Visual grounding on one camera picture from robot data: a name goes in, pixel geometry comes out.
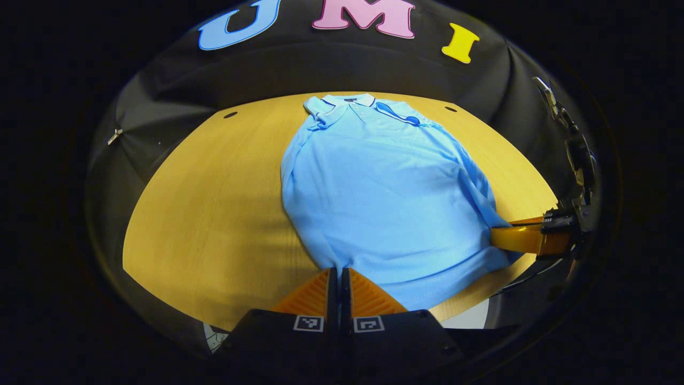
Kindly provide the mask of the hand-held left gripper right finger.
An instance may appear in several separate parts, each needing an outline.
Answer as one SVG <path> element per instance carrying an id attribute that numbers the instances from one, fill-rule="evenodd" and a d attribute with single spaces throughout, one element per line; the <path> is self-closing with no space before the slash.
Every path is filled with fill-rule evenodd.
<path id="1" fill-rule="evenodd" d="M 340 300 L 344 376 L 421 376 L 465 357 L 430 311 L 406 310 L 354 269 L 344 269 Z"/>

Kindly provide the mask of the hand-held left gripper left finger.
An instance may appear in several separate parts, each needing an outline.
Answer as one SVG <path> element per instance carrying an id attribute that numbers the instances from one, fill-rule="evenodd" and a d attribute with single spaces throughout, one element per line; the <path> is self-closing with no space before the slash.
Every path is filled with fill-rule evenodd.
<path id="1" fill-rule="evenodd" d="M 220 344 L 215 360 L 234 375 L 337 375 L 338 288 L 337 270 L 327 269 L 272 309 L 250 309 Z"/>

